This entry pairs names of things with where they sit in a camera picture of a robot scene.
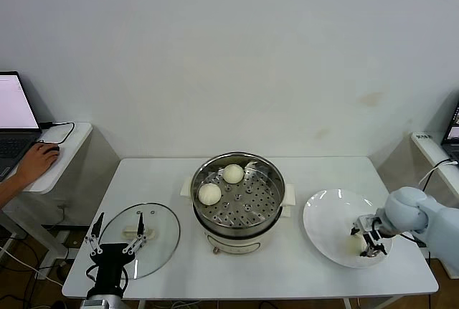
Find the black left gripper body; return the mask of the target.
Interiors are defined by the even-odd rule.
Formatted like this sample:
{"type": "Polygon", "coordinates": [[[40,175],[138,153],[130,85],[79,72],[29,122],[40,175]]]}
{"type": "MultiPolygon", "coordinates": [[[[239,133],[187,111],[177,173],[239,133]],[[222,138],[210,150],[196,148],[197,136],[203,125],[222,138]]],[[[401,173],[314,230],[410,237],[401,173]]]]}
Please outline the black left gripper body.
{"type": "Polygon", "coordinates": [[[91,253],[93,265],[88,268],[88,277],[94,285],[88,291],[88,297],[96,295],[116,295],[122,298],[128,287],[126,265],[134,261],[134,252],[123,250],[127,244],[102,244],[102,252],[91,253]]]}

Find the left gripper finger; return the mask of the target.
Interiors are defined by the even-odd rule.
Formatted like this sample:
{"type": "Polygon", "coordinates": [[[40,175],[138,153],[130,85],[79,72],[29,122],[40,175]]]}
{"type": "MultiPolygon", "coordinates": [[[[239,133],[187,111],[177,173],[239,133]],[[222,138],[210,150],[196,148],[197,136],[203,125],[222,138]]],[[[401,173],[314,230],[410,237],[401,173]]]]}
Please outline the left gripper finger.
{"type": "Polygon", "coordinates": [[[96,255],[103,253],[103,250],[99,245],[99,237],[100,237],[100,230],[103,225],[103,217],[104,217],[104,213],[101,212],[96,222],[92,225],[92,228],[89,234],[85,236],[85,242],[91,248],[90,256],[96,256],[96,255]]]}
{"type": "Polygon", "coordinates": [[[125,227],[122,231],[122,237],[125,240],[129,240],[128,246],[123,248],[123,254],[134,255],[146,244],[147,236],[142,212],[138,212],[137,227],[135,229],[133,227],[125,227]]]}

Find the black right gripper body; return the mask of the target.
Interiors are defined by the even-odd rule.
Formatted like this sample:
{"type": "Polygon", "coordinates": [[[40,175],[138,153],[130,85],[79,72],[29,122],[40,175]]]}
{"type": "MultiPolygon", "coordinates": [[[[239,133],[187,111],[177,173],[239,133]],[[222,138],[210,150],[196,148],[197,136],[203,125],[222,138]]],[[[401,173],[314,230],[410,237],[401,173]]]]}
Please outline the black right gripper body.
{"type": "Polygon", "coordinates": [[[377,209],[371,218],[371,236],[374,241],[393,238],[393,226],[387,218],[386,210],[377,209]]]}

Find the person's bare hand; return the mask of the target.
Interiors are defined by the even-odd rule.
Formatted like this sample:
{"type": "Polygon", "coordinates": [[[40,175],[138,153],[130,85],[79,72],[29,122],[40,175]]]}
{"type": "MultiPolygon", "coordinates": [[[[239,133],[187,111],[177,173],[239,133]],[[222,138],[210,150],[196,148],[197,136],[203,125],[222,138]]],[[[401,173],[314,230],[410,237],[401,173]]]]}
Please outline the person's bare hand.
{"type": "Polygon", "coordinates": [[[27,185],[42,176],[57,161],[60,147],[54,143],[35,143],[18,165],[16,175],[27,185]]]}

